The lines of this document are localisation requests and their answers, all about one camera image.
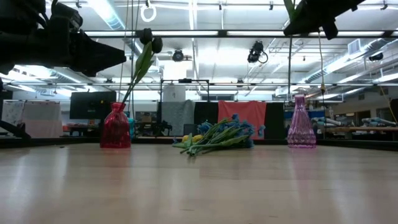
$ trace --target white ring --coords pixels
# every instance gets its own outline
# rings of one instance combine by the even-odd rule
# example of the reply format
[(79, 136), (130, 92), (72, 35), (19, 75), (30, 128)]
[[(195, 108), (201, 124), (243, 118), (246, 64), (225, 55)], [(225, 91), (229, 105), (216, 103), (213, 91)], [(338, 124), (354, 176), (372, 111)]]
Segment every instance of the white ring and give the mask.
[[(147, 19), (147, 18), (145, 17), (145, 15), (144, 15), (144, 11), (145, 11), (146, 9), (152, 9), (152, 10), (153, 10), (152, 17), (149, 18), (149, 19)], [(155, 19), (155, 17), (156, 17), (156, 8), (155, 8), (155, 6), (149, 6), (149, 7), (147, 7), (147, 6), (142, 6), (142, 7), (141, 7), (141, 19), (142, 19), (144, 22), (153, 21), (153, 20)]]

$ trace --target computer monitor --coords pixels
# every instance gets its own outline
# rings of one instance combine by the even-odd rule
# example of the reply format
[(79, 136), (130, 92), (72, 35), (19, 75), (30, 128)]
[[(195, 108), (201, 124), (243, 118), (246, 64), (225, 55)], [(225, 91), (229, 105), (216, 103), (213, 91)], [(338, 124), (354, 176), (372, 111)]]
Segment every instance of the computer monitor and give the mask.
[(70, 119), (105, 119), (115, 101), (115, 91), (72, 93)]

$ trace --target red fabric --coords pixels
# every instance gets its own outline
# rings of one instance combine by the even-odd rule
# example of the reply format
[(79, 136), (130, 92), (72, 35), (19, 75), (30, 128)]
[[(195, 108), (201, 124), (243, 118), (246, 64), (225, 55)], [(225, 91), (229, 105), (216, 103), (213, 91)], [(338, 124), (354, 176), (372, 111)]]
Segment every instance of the red fabric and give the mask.
[(249, 124), (254, 125), (253, 139), (264, 139), (258, 137), (258, 129), (264, 125), (266, 118), (266, 103), (258, 101), (250, 102), (218, 102), (218, 121), (224, 118), (230, 118), (232, 115), (238, 114), (240, 121), (248, 121)]

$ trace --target pink glass vase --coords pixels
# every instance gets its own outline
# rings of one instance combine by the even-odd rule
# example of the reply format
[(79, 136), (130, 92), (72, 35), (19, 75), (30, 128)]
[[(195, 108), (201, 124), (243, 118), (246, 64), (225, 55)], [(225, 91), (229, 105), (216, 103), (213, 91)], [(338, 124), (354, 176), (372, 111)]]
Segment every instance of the pink glass vase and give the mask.
[(126, 149), (130, 148), (130, 128), (123, 109), (124, 103), (112, 103), (112, 112), (105, 118), (101, 137), (101, 148)]
[(295, 103), (292, 125), (287, 135), (288, 145), (294, 148), (315, 148), (317, 146), (317, 139), (313, 133), (311, 121), (305, 109), (304, 96), (295, 96)]

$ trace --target flower bouquet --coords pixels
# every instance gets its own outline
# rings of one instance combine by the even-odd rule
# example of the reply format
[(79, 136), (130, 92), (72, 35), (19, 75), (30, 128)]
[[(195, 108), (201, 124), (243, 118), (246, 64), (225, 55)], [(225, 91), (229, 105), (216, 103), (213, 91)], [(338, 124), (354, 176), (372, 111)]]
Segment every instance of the flower bouquet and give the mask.
[[(265, 126), (262, 125), (257, 131), (259, 136), (264, 135)], [(251, 136), (254, 134), (254, 126), (247, 121), (240, 122), (239, 116), (234, 114), (232, 119), (224, 119), (217, 124), (204, 122), (198, 126), (200, 135), (184, 136), (182, 142), (174, 139), (173, 147), (179, 147), (189, 156), (196, 156), (199, 152), (206, 154), (231, 148), (253, 148), (254, 143)]]

